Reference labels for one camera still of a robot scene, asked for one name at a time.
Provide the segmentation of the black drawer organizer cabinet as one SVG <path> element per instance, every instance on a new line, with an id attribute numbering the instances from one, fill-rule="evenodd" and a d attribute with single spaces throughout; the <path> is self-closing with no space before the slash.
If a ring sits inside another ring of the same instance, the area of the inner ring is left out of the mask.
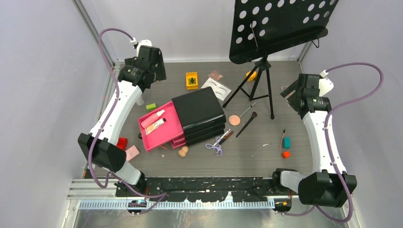
<path id="1" fill-rule="evenodd" d="M 187 146 L 225 133 L 226 115 L 211 87 L 172 98 Z"/>

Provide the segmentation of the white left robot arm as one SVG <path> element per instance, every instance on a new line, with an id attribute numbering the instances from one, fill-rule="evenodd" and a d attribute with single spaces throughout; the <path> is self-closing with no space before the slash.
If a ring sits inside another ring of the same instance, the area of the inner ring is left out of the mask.
<path id="1" fill-rule="evenodd" d="M 89 164 L 117 175 L 128 183 L 127 190 L 135 197 L 145 193 L 144 174 L 126 159 L 126 152 L 117 147 L 123 124 L 143 92 L 155 81 L 166 79 L 162 51 L 158 47 L 140 45 L 137 56 L 125 60 L 116 79 L 114 96 L 97 124 L 89 133 L 81 133 L 78 144 Z"/>

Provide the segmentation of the pink lip pencil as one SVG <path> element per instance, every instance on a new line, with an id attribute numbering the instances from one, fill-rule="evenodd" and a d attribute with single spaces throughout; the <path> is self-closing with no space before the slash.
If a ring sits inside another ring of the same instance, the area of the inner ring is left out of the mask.
<path id="1" fill-rule="evenodd" d="M 279 150 L 281 150 L 281 149 L 282 149 L 282 146 L 283 146 L 283 140 L 284 140 L 284 137 L 285 137 L 285 131 L 286 131 L 286 129 L 283 129 L 283 132 L 282 132 L 282 135 L 281 135 L 281 139 L 280 139 Z"/>

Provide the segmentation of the red block left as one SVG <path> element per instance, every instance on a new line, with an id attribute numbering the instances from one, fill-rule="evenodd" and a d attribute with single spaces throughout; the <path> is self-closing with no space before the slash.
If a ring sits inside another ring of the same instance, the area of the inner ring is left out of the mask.
<path id="1" fill-rule="evenodd" d="M 128 139 L 127 139 L 127 138 L 123 138 L 123 137 L 120 137 L 120 138 L 118 139 L 117 144 L 116 144 L 116 146 L 117 146 L 119 149 L 123 150 L 123 151 L 126 151 L 127 145 L 128 145 Z"/>

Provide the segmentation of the pink top drawer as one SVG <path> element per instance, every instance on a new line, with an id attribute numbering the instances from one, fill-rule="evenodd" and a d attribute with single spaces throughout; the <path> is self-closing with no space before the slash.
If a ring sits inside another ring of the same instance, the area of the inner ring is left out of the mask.
<path id="1" fill-rule="evenodd" d="M 165 113 L 159 119 L 165 118 L 166 122 L 156 130 L 151 132 L 149 135 L 146 135 L 145 129 L 141 126 L 141 122 L 150 115 L 163 109 L 165 110 Z M 140 133 L 142 135 L 144 148 L 148 152 L 159 147 L 160 145 L 170 143 L 172 139 L 178 136 L 184 136 L 182 125 L 172 101 L 162 105 L 161 107 L 153 110 L 150 113 L 147 113 L 146 115 L 143 115 L 138 119 L 138 123 Z"/>

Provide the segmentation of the black makeup brush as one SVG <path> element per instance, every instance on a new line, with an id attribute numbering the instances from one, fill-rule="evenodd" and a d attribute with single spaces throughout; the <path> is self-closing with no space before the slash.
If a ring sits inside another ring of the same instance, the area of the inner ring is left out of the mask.
<path id="1" fill-rule="evenodd" d="M 237 133 L 236 137 L 239 137 L 241 133 L 248 127 L 248 125 L 258 116 L 256 112 L 252 112 L 250 119 L 244 124 L 241 130 Z"/>

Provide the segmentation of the small eyeshadow palette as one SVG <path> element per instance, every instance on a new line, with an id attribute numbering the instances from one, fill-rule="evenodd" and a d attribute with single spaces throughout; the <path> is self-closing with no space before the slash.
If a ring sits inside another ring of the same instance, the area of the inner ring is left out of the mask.
<path id="1" fill-rule="evenodd" d="M 220 74 L 218 71 L 214 70 L 213 72 L 211 72 L 208 75 L 208 77 L 213 79 L 213 80 L 215 80 L 215 81 L 219 81 L 219 80 L 221 80 L 223 78 L 223 75 Z"/>

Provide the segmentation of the false eyelash card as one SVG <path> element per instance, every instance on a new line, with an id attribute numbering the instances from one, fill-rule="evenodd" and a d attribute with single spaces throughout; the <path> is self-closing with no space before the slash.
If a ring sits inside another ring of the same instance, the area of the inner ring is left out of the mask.
<path id="1" fill-rule="evenodd" d="M 227 98 L 227 96 L 231 93 L 231 90 L 227 86 L 210 77 L 206 80 L 206 82 L 202 85 L 201 88 L 206 87 L 211 87 L 215 96 L 221 101 L 224 101 Z"/>

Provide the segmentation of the teal block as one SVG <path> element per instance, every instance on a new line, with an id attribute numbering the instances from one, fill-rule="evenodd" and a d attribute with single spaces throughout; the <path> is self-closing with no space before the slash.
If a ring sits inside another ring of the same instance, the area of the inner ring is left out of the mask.
<path id="1" fill-rule="evenodd" d="M 284 137 L 282 141 L 282 148 L 289 149 L 291 147 L 291 139 L 289 137 Z"/>

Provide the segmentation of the small makeup tube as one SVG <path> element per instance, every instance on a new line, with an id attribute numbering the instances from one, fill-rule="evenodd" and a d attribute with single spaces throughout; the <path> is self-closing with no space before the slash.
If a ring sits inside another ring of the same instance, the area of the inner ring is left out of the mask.
<path id="1" fill-rule="evenodd" d="M 158 119 L 156 122 L 153 124 L 149 125 L 147 128 L 145 128 L 145 134 L 149 135 L 151 132 L 159 128 L 161 125 L 163 125 L 166 122 L 165 118 Z"/>

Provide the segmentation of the round orange powder puff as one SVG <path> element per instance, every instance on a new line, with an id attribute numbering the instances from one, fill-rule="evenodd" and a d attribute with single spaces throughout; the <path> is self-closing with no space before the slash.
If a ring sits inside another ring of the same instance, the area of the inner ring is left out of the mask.
<path id="1" fill-rule="evenodd" d="M 237 126 L 240 124 L 240 117 L 237 115 L 231 115 L 228 119 L 229 124 L 232 126 Z"/>

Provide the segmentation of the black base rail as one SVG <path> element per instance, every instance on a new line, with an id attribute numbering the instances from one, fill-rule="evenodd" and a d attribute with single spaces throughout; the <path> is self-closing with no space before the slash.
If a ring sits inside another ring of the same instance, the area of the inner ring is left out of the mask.
<path id="1" fill-rule="evenodd" d="M 266 196 L 296 195 L 271 177 L 154 177 L 145 178 L 139 188 L 133 188 L 151 196 L 151 202 L 157 202 L 161 194 L 162 202 L 223 202 L 227 196 L 232 196 L 234 202 L 260 202 Z"/>

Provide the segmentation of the white bottle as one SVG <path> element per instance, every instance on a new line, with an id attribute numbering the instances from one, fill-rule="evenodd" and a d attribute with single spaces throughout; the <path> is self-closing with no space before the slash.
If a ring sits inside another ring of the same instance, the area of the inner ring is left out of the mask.
<path id="1" fill-rule="evenodd" d="M 142 105 L 144 104 L 144 97 L 143 97 L 143 95 L 140 95 L 140 96 L 138 97 L 138 99 L 136 100 L 136 104 L 137 104 L 138 106 L 142 106 Z"/>

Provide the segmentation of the yellow toy block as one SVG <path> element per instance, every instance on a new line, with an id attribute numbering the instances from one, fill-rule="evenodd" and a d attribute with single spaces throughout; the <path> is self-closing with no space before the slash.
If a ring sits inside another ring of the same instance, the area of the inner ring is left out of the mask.
<path id="1" fill-rule="evenodd" d="M 186 89 L 187 90 L 194 90 L 194 89 L 199 88 L 197 72 L 187 72 L 185 74 L 185 78 L 186 78 Z"/>

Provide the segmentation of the pink lower drawers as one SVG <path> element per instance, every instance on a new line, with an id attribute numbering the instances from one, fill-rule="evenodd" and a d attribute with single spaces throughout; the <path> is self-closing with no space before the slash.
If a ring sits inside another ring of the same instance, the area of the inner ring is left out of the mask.
<path id="1" fill-rule="evenodd" d="M 178 136 L 171 140 L 171 145 L 173 149 L 186 145 L 186 139 L 183 135 Z"/>

